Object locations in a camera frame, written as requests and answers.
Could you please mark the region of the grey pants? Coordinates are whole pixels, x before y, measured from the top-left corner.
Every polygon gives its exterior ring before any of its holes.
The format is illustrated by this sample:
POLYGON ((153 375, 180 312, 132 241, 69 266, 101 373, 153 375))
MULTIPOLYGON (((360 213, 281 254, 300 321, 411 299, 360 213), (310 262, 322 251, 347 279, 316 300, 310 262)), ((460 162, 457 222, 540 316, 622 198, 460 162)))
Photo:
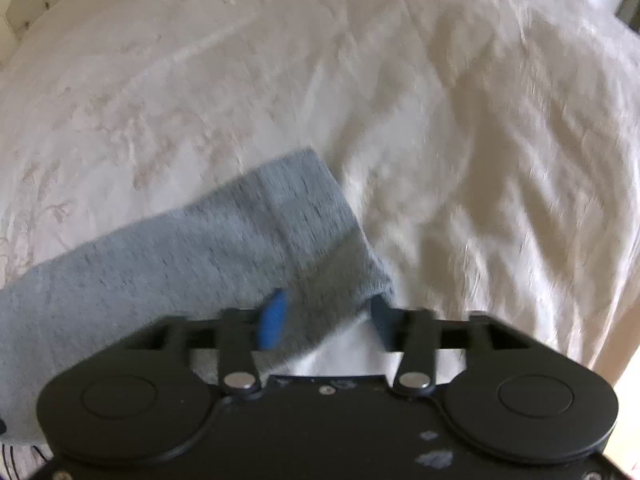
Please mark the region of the grey pants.
POLYGON ((1 292, 1 437, 43 439, 55 375, 169 315, 214 318, 288 296, 268 373, 357 324, 393 285, 329 168, 311 151, 267 162, 195 203, 34 266, 1 292))

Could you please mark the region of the white floral bedspread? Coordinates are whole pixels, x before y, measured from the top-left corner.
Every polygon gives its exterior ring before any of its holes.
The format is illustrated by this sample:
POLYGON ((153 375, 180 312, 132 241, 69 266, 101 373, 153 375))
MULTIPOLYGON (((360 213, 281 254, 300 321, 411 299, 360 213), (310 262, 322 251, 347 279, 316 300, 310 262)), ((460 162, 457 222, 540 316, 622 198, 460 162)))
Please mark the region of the white floral bedspread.
POLYGON ((2 282, 307 146, 400 301, 623 375, 639 39, 586 0, 61 0, 1 66, 2 282))

